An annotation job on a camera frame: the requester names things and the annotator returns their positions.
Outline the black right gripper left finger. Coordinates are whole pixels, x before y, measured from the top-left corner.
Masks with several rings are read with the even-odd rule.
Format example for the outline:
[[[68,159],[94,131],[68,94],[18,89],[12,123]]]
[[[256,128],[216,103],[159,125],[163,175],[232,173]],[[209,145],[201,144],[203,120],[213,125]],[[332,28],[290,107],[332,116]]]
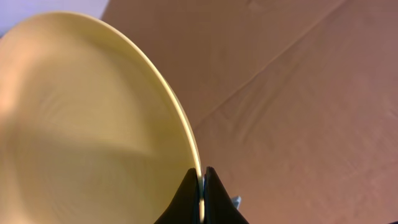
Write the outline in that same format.
[[[200,189],[197,172],[191,168],[185,174],[171,203],[155,224],[200,224]]]

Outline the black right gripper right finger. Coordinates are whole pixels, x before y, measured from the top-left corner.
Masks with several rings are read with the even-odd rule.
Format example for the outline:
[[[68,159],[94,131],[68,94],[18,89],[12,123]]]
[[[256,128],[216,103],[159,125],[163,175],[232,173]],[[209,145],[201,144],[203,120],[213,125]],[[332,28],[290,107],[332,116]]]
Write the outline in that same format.
[[[206,224],[248,224],[233,205],[213,167],[206,168],[204,201]]]

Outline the yellow plate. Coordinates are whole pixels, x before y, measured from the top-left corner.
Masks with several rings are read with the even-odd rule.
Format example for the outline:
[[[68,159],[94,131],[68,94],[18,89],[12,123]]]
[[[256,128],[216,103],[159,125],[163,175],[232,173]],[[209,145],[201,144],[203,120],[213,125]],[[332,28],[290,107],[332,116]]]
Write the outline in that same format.
[[[120,31],[59,11],[1,38],[2,223],[154,223],[188,170],[185,112]]]

